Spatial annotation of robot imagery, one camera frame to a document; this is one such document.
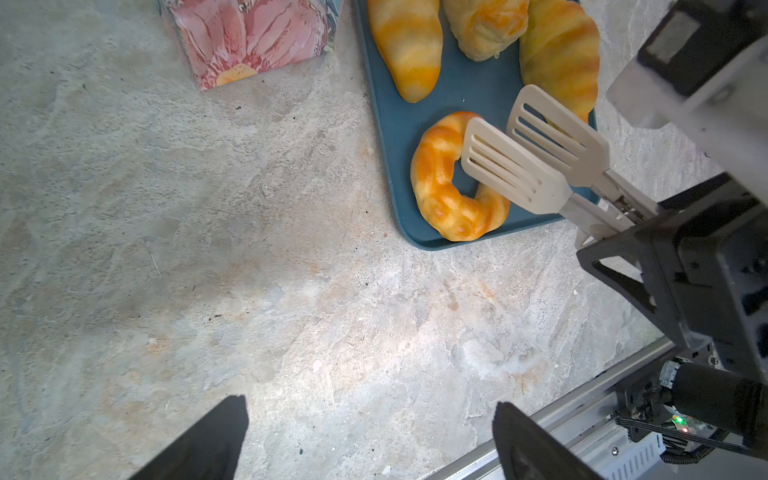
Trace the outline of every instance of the pastry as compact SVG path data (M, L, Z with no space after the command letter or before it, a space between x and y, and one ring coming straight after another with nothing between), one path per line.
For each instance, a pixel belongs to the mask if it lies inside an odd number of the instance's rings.
M509 215L510 202L480 184L475 198L453 186L453 169L462 156L467 123L478 117L460 111L443 118L422 136L411 161L411 185L424 220L444 238L466 242L499 228Z
M443 0L458 47L474 61L488 60L528 27L528 0Z
M531 0L520 38L523 83L535 84L587 121L598 99L600 34L576 2Z
M440 75L442 26L439 0L368 0L373 40L400 96L416 103Z

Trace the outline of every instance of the bagel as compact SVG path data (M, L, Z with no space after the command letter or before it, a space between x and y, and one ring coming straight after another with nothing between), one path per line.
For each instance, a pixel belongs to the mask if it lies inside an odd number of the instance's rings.
M475 198L453 186L453 169L462 156L464 133L471 118L459 111L443 118L422 135L411 161L411 185L424 220L452 242L469 242L499 228L509 215L510 202L480 184Z

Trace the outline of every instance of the blue tray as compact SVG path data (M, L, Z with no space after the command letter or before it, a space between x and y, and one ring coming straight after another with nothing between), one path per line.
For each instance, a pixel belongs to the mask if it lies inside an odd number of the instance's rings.
M443 46L440 79L435 90L427 98L410 104L397 92L392 75L389 74L373 41L368 24L367 0L355 0L355 3L359 33L362 37L362 56L371 85L373 111L379 125L379 137L398 227L410 243L424 250L440 250L461 245L462 242L452 242L441 237L420 214L411 187L411 158L424 131L455 111L472 111L501 130L506 128L509 111L518 92L523 88L518 63L518 43L515 42L504 50L499 58L490 58L479 63L472 61L458 49L441 8ZM595 127L594 112L590 113L589 124ZM473 197L478 182L464 173L461 162L457 162L453 184L464 195ZM598 196L592 190L574 190L597 203ZM561 216L555 214L534 215L512 204L504 224L478 240L561 219Z

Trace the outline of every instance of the marble countertop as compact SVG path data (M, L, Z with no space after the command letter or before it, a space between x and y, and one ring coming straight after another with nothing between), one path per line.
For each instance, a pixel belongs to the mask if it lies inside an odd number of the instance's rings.
M333 53L203 94L154 0L0 8L0 465L127 478L224 396L237 478L419 478L660 334L564 222L399 234L353 6ZM719 170L603 94L667 3L584 0L598 125L655 199Z

